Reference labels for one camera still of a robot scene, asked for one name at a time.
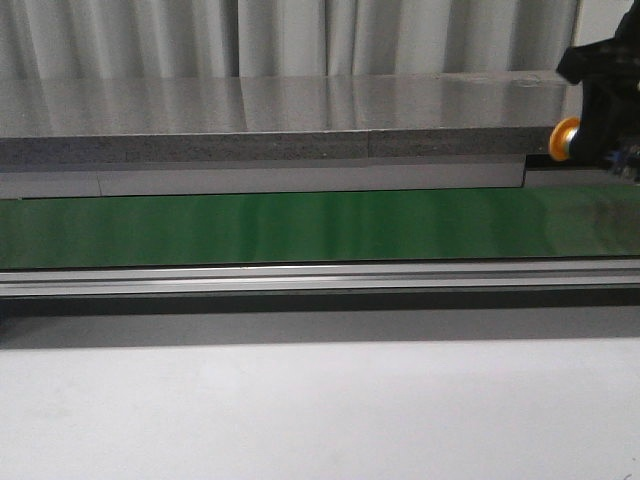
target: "conveyor belt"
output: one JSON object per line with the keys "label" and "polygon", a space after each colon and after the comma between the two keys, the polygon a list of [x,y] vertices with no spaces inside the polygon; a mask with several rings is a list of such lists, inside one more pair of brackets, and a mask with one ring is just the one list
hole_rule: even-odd
{"label": "conveyor belt", "polygon": [[0,201],[0,268],[640,255],[633,186]]}

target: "white panel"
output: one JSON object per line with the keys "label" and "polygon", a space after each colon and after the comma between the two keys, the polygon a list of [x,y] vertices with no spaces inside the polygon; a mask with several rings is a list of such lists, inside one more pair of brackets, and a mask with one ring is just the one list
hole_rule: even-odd
{"label": "white panel", "polygon": [[327,2],[327,73],[351,75],[357,0]]}
{"label": "white panel", "polygon": [[238,57],[240,76],[278,72],[277,0],[238,0]]}
{"label": "white panel", "polygon": [[145,76],[195,76],[192,2],[138,0],[134,5]]}
{"label": "white panel", "polygon": [[63,0],[12,0],[12,5],[27,76],[79,76],[69,4]]}
{"label": "white panel", "polygon": [[[601,14],[615,17],[615,25],[630,3],[610,0],[613,8],[603,9],[596,6],[603,0],[594,1],[584,2],[579,38]],[[0,75],[253,77],[552,68],[569,43],[576,2],[10,0],[0,7]],[[610,36],[613,27],[598,28]]]}
{"label": "white panel", "polygon": [[278,75],[325,75],[324,0],[279,0],[282,62]]}
{"label": "white panel", "polygon": [[508,70],[511,62],[518,2],[484,0],[466,3],[461,27],[464,38],[462,70]]}
{"label": "white panel", "polygon": [[199,75],[238,75],[236,3],[233,0],[194,0],[193,23]]}
{"label": "white panel", "polygon": [[0,2],[0,80],[24,77],[10,2]]}
{"label": "white panel", "polygon": [[613,37],[633,0],[581,0],[574,43],[584,45]]}
{"label": "white panel", "polygon": [[[333,317],[310,328],[351,318]],[[5,350],[0,360],[2,479],[640,475],[637,339]]]}
{"label": "white panel", "polygon": [[129,0],[70,2],[83,76],[142,75],[134,8]]}
{"label": "white panel", "polygon": [[358,0],[354,75],[393,73],[402,2]]}
{"label": "white panel", "polygon": [[571,44],[576,0],[519,2],[511,69],[555,69]]}
{"label": "white panel", "polygon": [[442,72],[451,0],[402,2],[396,73]]}

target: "orange ring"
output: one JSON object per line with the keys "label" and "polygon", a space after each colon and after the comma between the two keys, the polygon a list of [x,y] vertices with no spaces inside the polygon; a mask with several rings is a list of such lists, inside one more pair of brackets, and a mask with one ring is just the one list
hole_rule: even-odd
{"label": "orange ring", "polygon": [[549,137],[549,154],[556,162],[564,162],[569,159],[569,136],[580,127],[578,117],[569,117],[562,120],[553,129]]}

